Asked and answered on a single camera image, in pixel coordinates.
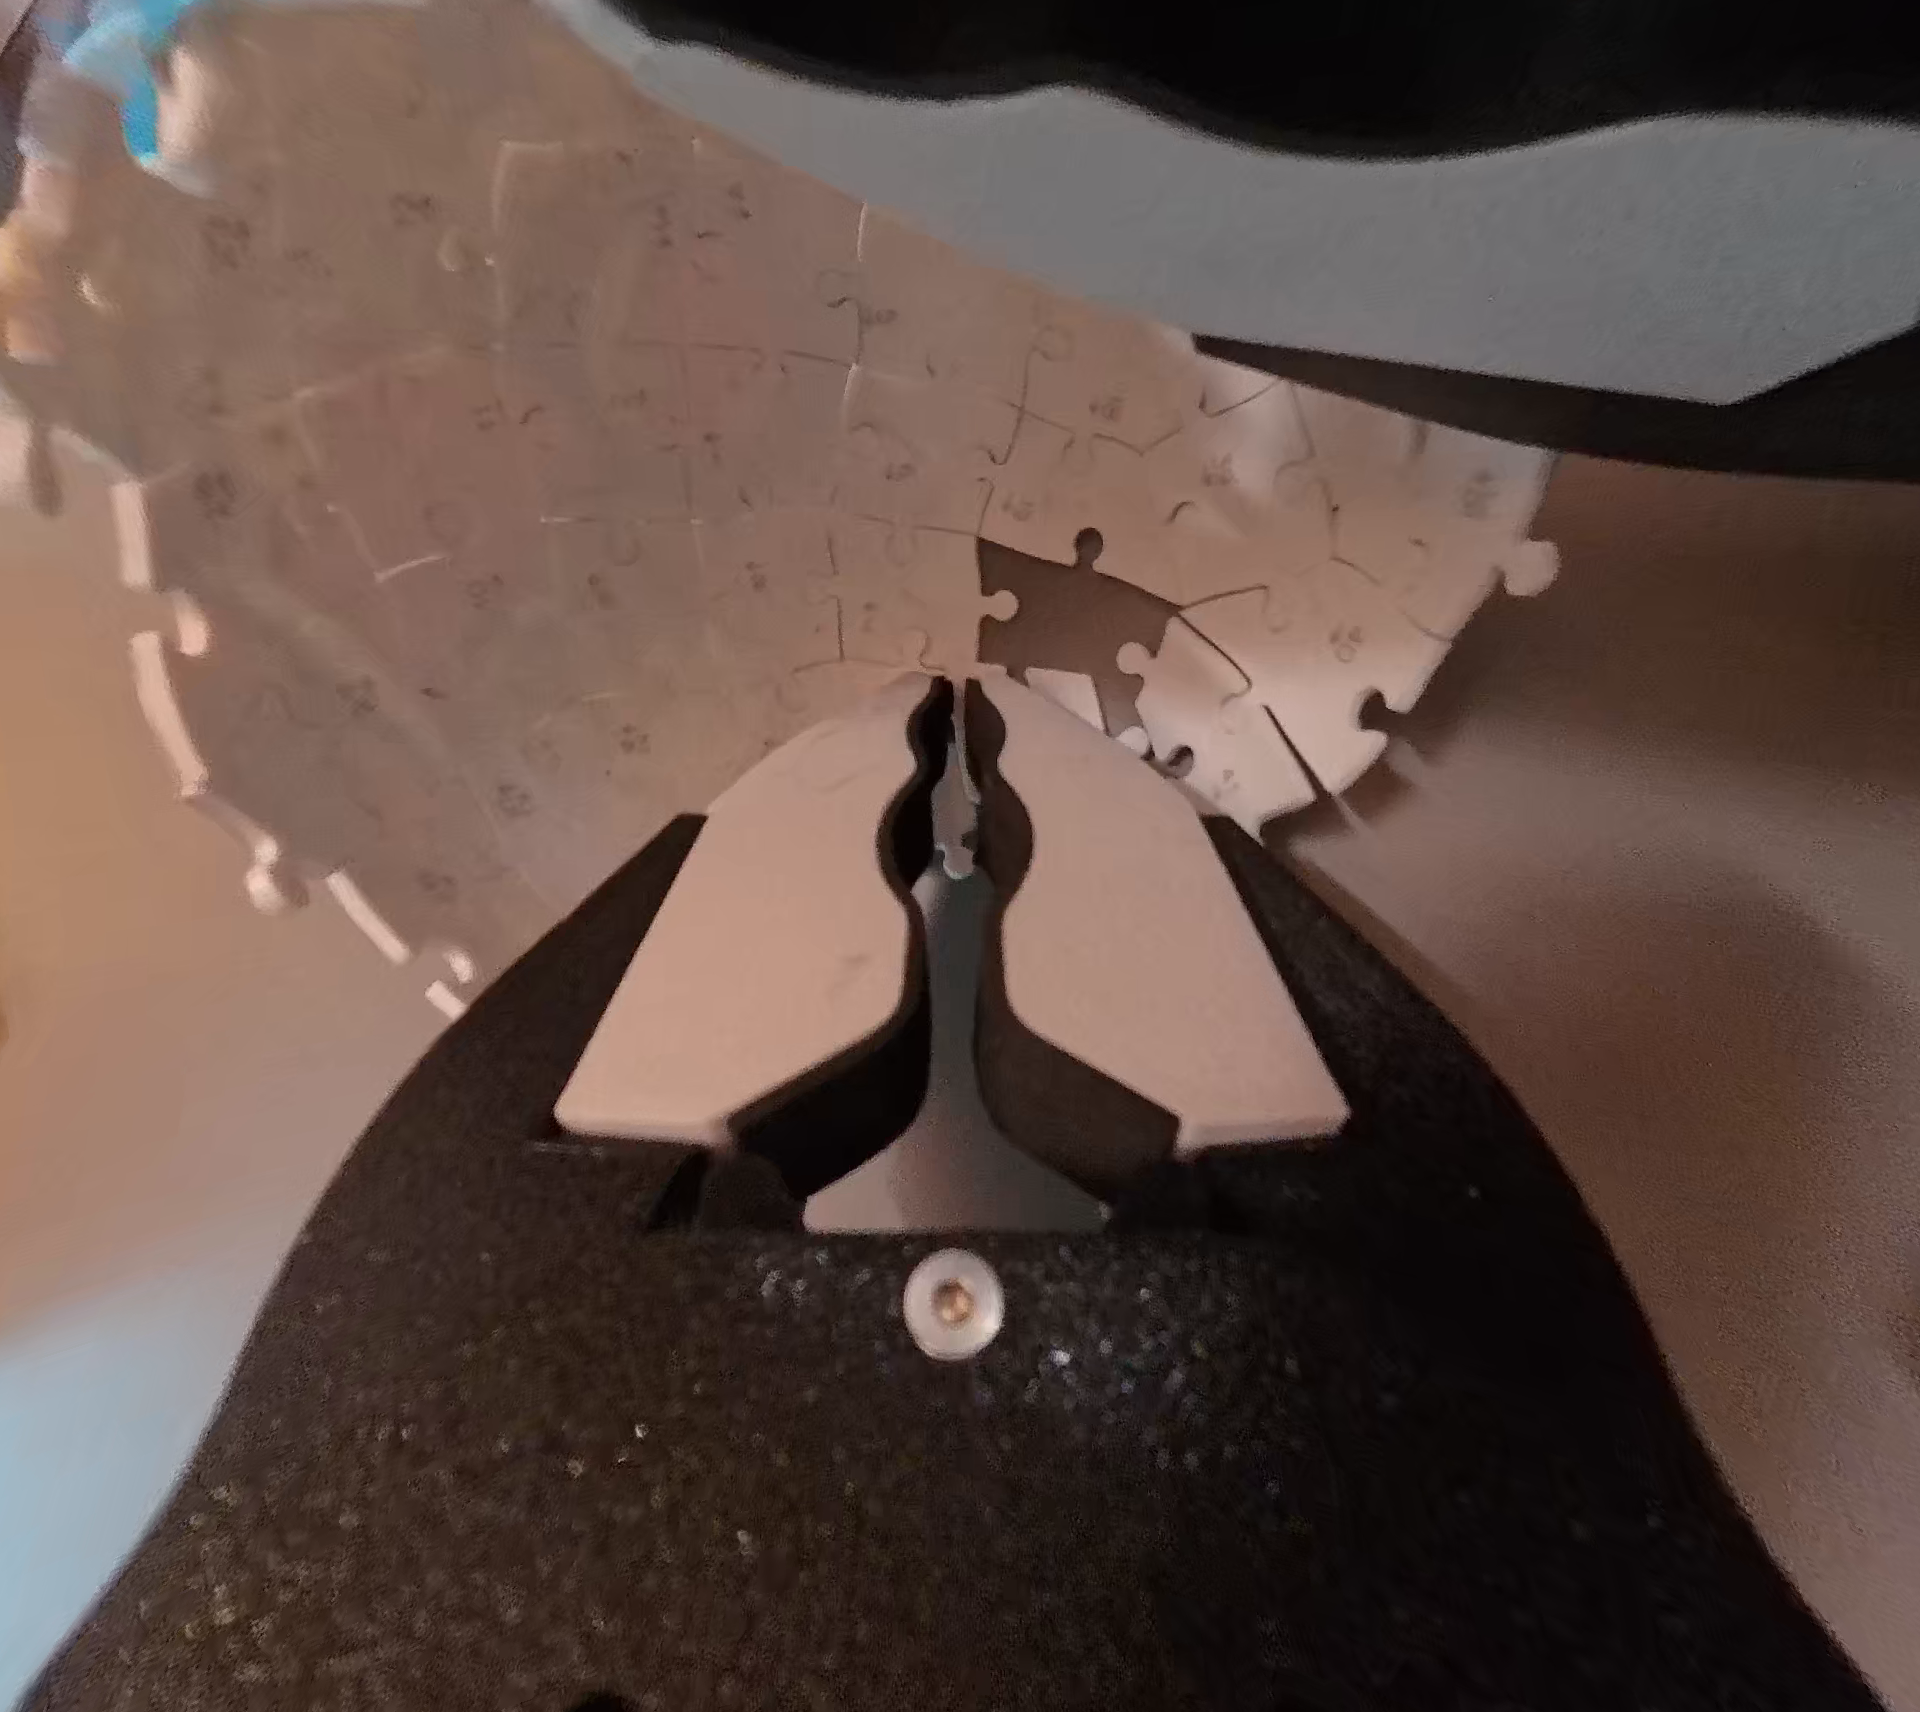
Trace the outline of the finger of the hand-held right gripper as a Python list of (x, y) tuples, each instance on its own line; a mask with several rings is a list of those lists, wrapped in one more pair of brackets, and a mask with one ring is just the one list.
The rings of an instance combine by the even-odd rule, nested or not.
[(542, 0), (930, 237), (1509, 442), (1917, 478), (1917, 0)]

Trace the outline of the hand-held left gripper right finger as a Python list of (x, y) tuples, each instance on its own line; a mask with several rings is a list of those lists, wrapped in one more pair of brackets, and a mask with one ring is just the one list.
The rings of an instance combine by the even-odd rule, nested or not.
[(975, 1066), (994, 1126), (1100, 1203), (1348, 1123), (1218, 847), (1228, 818), (1011, 677), (965, 687), (994, 908)]

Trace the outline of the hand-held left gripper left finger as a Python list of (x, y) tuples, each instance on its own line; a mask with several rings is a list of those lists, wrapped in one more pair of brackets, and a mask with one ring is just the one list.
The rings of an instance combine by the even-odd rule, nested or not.
[(949, 719), (946, 677), (903, 675), (716, 798), (556, 1102), (563, 1134), (755, 1158), (798, 1201), (905, 1134)]

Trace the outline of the partly built puzzle ball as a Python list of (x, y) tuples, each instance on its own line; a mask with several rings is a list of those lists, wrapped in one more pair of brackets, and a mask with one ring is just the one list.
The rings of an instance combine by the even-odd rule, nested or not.
[(535, 0), (3, 0), (3, 500), (110, 473), (139, 707), (264, 910), (460, 1015), (674, 813), (905, 672), (982, 549), (1148, 619), (1247, 832), (1379, 764), (1552, 454), (1010, 277), (641, 96)]

